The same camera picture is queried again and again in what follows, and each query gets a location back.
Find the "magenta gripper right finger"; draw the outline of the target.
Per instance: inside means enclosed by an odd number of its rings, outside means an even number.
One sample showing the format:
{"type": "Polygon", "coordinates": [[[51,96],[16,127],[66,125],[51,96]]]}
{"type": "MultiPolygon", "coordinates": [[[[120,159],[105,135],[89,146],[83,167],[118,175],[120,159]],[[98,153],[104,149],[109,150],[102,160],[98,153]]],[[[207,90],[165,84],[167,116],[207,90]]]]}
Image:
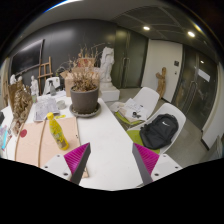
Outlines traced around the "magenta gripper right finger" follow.
{"type": "Polygon", "coordinates": [[[137,163],[143,184],[147,185],[152,183],[153,179],[151,174],[159,159],[159,155],[137,143],[133,144],[132,153],[137,163]]]}

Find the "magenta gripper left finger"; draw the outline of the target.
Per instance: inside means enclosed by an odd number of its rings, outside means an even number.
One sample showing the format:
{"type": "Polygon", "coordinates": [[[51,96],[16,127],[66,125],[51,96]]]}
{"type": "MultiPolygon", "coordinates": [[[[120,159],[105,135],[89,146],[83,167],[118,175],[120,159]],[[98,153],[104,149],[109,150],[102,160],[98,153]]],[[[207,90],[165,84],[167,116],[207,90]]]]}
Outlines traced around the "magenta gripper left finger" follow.
{"type": "Polygon", "coordinates": [[[86,163],[90,153],[90,144],[86,143],[64,155],[65,161],[72,173],[72,183],[78,185],[81,179],[87,176],[86,163]]]}

